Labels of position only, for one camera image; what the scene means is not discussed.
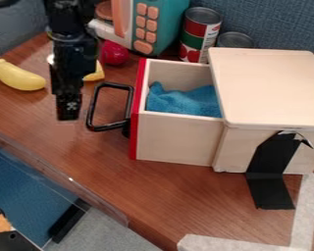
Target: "can label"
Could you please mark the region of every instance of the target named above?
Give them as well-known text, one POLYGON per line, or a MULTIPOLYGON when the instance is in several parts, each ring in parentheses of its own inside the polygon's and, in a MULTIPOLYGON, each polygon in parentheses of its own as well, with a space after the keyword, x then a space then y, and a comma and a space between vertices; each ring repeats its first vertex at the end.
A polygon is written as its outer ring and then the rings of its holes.
POLYGON ((181 37, 180 57, 192 63, 208 63, 208 48, 214 46, 221 23, 200 25, 186 20, 181 37))

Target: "orange button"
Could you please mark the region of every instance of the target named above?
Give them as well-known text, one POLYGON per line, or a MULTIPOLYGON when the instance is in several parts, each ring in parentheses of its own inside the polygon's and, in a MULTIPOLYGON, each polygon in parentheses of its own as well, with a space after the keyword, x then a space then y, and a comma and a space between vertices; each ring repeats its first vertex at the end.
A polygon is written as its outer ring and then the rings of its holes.
POLYGON ((145 16, 146 15, 146 4, 139 3, 136 6, 136 11, 140 14, 145 16))
POLYGON ((136 29, 136 36, 137 36, 138 38, 140 38, 140 39, 144 39, 144 37, 145 37, 145 30, 142 29, 142 28, 140 28, 140 27, 138 27, 138 28, 136 29))
POLYGON ((149 29, 150 31, 156 31, 157 30, 157 22, 148 20, 146 24, 146 28, 149 29))
POLYGON ((153 32, 146 32, 146 37, 145 40, 148 41, 149 43, 155 43, 156 42, 156 33, 153 32))
POLYGON ((145 27, 145 18, 141 16, 136 17, 136 24, 140 27, 145 27))
POLYGON ((157 20, 159 15, 159 9, 157 7, 148 8, 148 17, 152 20, 157 20))
POLYGON ((133 48, 143 54, 150 54, 153 51, 153 47, 151 44, 140 40, 137 40, 133 43, 133 48))

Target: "gray wall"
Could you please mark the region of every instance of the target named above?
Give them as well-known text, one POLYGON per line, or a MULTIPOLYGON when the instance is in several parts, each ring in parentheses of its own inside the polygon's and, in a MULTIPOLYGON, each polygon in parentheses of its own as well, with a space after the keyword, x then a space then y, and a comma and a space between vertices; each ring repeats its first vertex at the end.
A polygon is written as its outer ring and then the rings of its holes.
POLYGON ((224 16, 222 31, 250 35, 258 47, 314 53, 314 0, 192 0, 224 16))
POLYGON ((42 0, 0 8, 0 55, 44 31, 46 21, 42 0))

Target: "white tape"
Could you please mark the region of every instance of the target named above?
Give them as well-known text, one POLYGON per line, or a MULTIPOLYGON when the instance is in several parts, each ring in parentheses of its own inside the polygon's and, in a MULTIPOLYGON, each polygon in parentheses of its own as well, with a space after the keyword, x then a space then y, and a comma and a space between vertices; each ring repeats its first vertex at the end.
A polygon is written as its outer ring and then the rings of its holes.
POLYGON ((314 174, 303 177, 294 215, 290 246, 187 234, 178 243, 179 251, 310 251, 314 233, 314 174))
POLYGON ((314 174, 304 176, 294 214, 290 247, 311 250, 314 234, 314 174))

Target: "box lid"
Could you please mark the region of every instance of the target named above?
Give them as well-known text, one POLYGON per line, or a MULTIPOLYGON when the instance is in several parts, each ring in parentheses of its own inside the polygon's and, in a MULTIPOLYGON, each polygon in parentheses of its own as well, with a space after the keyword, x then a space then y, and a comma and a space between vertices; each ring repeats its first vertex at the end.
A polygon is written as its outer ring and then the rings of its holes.
POLYGON ((314 55, 308 51, 210 48, 230 127, 314 130, 314 55))

